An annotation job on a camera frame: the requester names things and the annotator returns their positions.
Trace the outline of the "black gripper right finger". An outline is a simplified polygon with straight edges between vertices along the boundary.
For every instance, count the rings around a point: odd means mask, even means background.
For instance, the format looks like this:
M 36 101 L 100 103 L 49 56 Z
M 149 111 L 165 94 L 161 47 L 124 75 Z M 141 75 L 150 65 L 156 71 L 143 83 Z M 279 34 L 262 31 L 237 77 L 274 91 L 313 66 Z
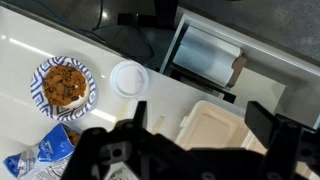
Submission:
M 279 121 L 257 101 L 247 103 L 245 124 L 265 148 L 270 146 L 279 128 Z

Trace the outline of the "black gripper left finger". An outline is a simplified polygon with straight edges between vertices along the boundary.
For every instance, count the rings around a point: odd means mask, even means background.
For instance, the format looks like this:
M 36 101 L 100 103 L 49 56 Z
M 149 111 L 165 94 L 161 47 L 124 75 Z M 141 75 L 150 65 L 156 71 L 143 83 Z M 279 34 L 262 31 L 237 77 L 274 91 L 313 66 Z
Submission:
M 139 101 L 133 118 L 134 124 L 138 127 L 147 127 L 147 102 Z

